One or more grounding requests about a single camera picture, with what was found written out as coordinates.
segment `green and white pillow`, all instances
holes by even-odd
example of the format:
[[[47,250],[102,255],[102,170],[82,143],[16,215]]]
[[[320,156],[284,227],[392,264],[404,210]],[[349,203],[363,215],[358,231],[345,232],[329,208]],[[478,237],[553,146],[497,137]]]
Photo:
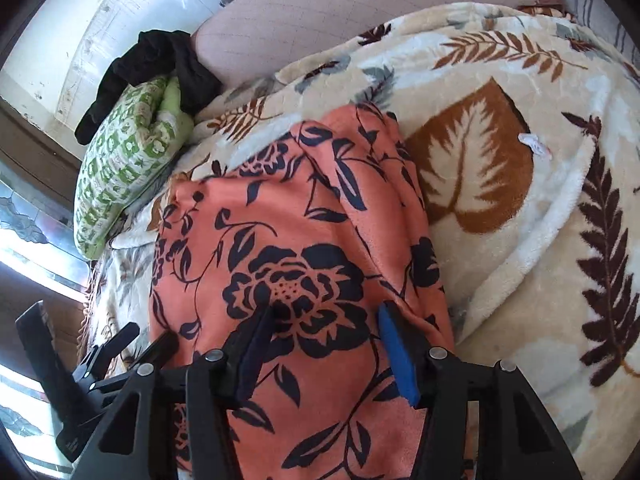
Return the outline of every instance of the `green and white pillow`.
[[[74,237],[83,256],[100,257],[122,210],[153,182],[192,130],[193,120],[180,110],[177,77],[160,76],[127,87],[100,125],[80,168]]]

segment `black garment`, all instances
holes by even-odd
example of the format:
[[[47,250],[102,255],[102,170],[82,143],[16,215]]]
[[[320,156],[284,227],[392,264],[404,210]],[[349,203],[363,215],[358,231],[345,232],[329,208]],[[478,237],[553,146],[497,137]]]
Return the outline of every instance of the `black garment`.
[[[138,43],[114,60],[104,74],[95,102],[76,128],[76,139],[88,144],[107,118],[127,84],[137,86],[174,70],[180,83],[180,108],[193,116],[220,94],[222,83],[200,64],[191,37],[176,30],[140,32]]]

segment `silver screw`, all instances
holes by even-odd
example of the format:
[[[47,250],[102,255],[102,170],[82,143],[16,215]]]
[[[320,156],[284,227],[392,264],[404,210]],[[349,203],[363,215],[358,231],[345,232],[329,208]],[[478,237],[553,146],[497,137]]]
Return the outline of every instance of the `silver screw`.
[[[429,350],[429,355],[434,359],[444,359],[448,352],[441,346],[434,346],[431,350]]]
[[[154,372],[154,366],[151,363],[142,363],[139,367],[138,367],[138,375],[142,375],[143,377],[146,377],[148,375],[151,375]]]
[[[213,350],[209,350],[204,358],[210,363],[215,363],[216,361],[220,361],[225,356],[225,353],[219,348],[214,348]]]
[[[517,366],[515,365],[515,363],[512,363],[511,361],[500,361],[500,370],[502,370],[503,372],[514,372],[516,371],[516,368]]]

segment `orange fabric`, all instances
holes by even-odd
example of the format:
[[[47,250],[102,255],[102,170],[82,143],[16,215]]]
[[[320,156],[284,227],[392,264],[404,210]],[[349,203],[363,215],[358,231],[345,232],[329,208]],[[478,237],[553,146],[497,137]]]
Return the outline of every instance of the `orange fabric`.
[[[371,104],[177,184],[164,211],[150,320],[153,338],[180,334],[172,365],[222,346],[257,305],[276,312],[254,396],[229,416],[246,480],[409,476],[424,412],[398,396],[377,336],[385,300],[452,349],[415,165],[395,115]]]

